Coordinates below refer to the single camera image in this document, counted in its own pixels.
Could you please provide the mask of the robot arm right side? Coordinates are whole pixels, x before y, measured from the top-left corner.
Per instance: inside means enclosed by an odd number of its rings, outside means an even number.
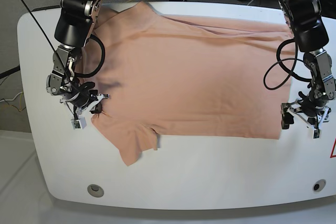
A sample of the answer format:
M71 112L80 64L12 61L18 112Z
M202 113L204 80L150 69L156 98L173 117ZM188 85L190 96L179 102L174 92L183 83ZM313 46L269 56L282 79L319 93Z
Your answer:
M102 0L60 0L61 13L54 35L60 45L53 55L54 66L47 77L46 90L71 103L75 115L84 110L92 114L102 111L95 84L83 82L99 72L106 56L102 41L92 33L101 4ZM83 47L90 40L100 46L100 62L91 73L78 73L76 65L82 59Z

